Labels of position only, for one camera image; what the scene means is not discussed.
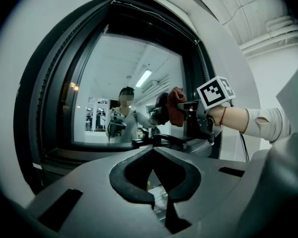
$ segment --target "black and white fiducial marker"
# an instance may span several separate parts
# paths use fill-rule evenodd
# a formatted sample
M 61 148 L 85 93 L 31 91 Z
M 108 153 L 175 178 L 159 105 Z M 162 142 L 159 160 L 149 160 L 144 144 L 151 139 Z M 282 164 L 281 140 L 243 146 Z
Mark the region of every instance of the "black and white fiducial marker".
M 235 98 L 233 89 L 224 77 L 214 77 L 197 88 L 205 110 Z

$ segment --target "person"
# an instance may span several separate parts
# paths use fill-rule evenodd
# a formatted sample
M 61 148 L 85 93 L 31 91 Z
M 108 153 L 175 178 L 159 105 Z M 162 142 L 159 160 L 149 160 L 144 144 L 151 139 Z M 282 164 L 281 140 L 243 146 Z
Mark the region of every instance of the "person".
M 208 115 L 216 125 L 236 129 L 245 135 L 260 137 L 270 143 L 290 135 L 291 128 L 284 110 L 241 109 L 236 107 L 216 106 Z
M 131 143 L 133 139 L 137 139 L 138 124 L 146 128 L 152 128 L 158 125 L 154 119 L 150 119 L 137 110 L 132 110 L 130 107 L 134 102 L 134 90 L 131 87 L 123 88 L 119 93 L 120 106 L 113 108 L 108 112 L 106 118 L 106 135 L 110 143 Z M 108 133 L 108 125 L 111 121 L 113 112 L 121 114 L 125 118 L 126 128 L 114 136 Z

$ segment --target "fluorescent light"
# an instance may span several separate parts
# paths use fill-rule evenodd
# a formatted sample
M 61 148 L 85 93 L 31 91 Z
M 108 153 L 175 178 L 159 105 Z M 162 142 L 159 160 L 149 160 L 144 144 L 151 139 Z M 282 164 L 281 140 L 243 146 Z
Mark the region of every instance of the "fluorescent light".
M 146 70 L 143 76 L 139 79 L 138 83 L 136 84 L 136 87 L 141 87 L 151 74 L 152 74 L 151 70 Z

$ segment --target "cable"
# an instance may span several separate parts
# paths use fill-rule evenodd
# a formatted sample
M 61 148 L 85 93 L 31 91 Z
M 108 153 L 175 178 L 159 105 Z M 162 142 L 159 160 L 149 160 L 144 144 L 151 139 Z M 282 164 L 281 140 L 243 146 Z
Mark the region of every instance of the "cable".
M 232 103 L 232 100 L 229 100 L 227 102 L 230 104 L 231 107 L 234 107 L 234 105 Z M 242 132 L 239 132 L 239 135 L 240 135 L 241 141 L 243 143 L 246 162 L 249 163 L 249 155 L 248 155 L 248 151 L 247 151 L 247 147 L 246 147 L 244 136 L 243 136 Z

